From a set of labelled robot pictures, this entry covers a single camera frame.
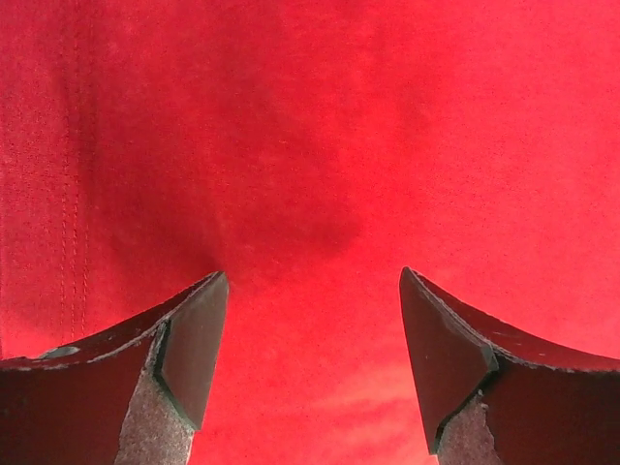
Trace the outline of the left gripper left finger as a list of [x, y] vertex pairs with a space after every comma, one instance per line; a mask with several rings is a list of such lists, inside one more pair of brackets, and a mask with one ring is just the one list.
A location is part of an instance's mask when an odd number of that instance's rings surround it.
[[229, 285], [216, 272], [122, 323], [1, 363], [5, 464], [185, 464], [201, 429]]

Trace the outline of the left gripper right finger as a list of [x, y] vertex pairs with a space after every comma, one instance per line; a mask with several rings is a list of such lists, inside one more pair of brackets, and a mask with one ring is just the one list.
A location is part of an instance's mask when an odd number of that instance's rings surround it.
[[542, 339], [410, 268], [403, 324], [428, 451], [442, 464], [615, 464], [619, 362]]

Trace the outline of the dark red t shirt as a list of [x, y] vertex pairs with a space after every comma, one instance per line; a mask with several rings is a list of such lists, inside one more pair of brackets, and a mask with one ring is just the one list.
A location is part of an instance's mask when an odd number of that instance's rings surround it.
[[425, 464], [411, 267], [619, 355], [615, 1], [5, 1], [1, 354], [224, 271], [195, 464]]

